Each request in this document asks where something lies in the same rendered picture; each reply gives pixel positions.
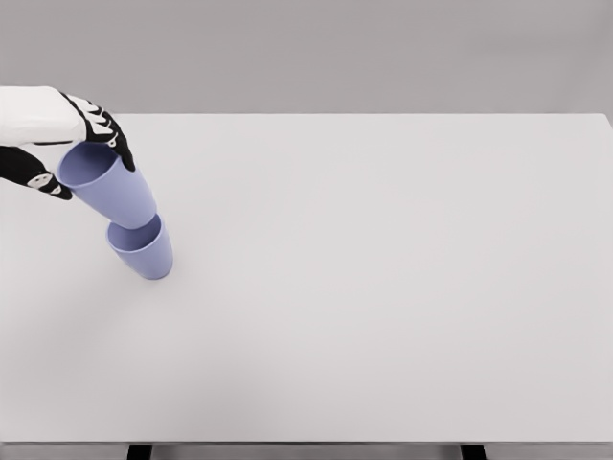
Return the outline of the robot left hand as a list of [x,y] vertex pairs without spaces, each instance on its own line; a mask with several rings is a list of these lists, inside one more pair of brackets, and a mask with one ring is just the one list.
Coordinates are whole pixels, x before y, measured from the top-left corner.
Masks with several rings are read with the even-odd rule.
[[80,142],[107,145],[136,171],[122,128],[103,107],[53,86],[0,86],[0,179],[70,200],[71,190],[23,147]]

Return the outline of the light blue cup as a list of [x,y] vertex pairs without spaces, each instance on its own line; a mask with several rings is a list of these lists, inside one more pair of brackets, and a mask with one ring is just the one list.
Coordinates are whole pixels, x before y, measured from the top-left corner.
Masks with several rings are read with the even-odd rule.
[[110,222],[105,235],[115,254],[141,277],[159,280],[170,273],[173,266],[170,235],[158,214],[137,229]]
[[126,229],[148,224],[157,214],[142,173],[129,171],[109,146],[83,142],[68,150],[57,167],[58,181],[81,201]]

